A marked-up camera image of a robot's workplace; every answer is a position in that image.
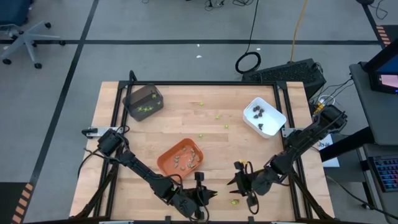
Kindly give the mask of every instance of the wooden table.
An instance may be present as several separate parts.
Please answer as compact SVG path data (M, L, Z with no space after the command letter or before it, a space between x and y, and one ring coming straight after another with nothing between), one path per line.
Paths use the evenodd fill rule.
M111 122L117 82L103 82L93 118L93 126L109 126ZM290 104L297 128L304 128L312 121L302 83L287 83ZM134 86L133 91L141 86ZM273 107L275 97L271 86L165 86L157 88L164 96L165 106L149 118L136 122L127 118L131 130L125 134L130 141L131 151L154 172L160 173L157 158L183 138L193 139L204 154L203 164L197 169L205 173L203 185L218 191L210 200L208 209L212 221L247 221L251 216L246 199L238 194L228 193L236 185L226 184L234 177L233 162L238 159L251 161L254 170L261 169L271 156L283 151L280 134L264 139L242 120L243 109L255 97L261 97ZM283 93L279 91L282 111L285 113ZM121 122L121 104L118 124ZM87 148L95 150L97 139L89 139ZM331 216L334 216L325 174L319 153L308 150L303 156L303 167L309 191L317 202ZM98 188L103 160L90 158L83 166L70 215L76 215L86 205ZM184 178L184 187L195 187L193 173ZM300 212L304 216L302 196ZM108 193L103 195L101 214L104 214ZM240 199L238 205L230 200ZM294 221L292 199L289 187L273 185L271 190L259 197L260 212L256 221ZM121 166L114 196L113 220L186 220L172 206L166 206L142 180L130 169Z

